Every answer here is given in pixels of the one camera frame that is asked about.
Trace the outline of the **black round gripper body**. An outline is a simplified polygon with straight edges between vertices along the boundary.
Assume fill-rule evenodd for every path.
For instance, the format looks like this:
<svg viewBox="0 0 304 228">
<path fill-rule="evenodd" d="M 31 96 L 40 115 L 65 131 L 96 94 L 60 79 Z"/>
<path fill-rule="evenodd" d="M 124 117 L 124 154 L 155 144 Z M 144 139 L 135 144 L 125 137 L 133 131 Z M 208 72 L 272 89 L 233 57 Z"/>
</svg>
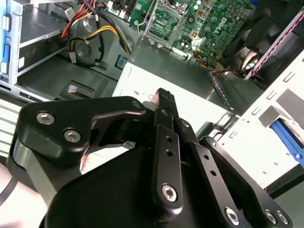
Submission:
<svg viewBox="0 0 304 228">
<path fill-rule="evenodd" d="M 182 164 L 183 210 L 163 222 L 152 200 L 152 156 L 133 149 L 68 183 L 45 216 L 47 228 L 222 228 L 207 186 Z"/>
</svg>

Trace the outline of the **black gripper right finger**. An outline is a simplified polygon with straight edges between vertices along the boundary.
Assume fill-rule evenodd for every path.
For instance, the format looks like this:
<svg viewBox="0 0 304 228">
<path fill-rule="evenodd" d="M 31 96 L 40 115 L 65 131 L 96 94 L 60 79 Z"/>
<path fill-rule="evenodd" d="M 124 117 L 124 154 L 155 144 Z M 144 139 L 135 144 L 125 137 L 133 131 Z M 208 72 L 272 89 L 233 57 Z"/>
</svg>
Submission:
<svg viewBox="0 0 304 228">
<path fill-rule="evenodd" d="M 211 137 L 198 140 L 191 125 L 179 118 L 174 95 L 167 104 L 177 125 L 181 144 L 203 178 L 215 211 L 213 228 L 291 228 L 286 212 Z"/>
</svg>

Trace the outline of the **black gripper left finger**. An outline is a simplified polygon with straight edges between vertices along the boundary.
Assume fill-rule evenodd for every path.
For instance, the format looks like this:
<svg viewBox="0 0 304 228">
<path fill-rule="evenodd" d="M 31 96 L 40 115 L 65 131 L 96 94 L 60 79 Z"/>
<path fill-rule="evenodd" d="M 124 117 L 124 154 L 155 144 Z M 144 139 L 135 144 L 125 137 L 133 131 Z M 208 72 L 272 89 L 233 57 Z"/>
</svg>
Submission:
<svg viewBox="0 0 304 228">
<path fill-rule="evenodd" d="M 68 183 L 133 149 L 152 156 L 152 200 L 163 215 L 183 208 L 180 144 L 160 88 L 150 110 L 130 96 L 32 103 L 21 109 L 10 169 L 28 176 L 48 205 Z"/>
</svg>

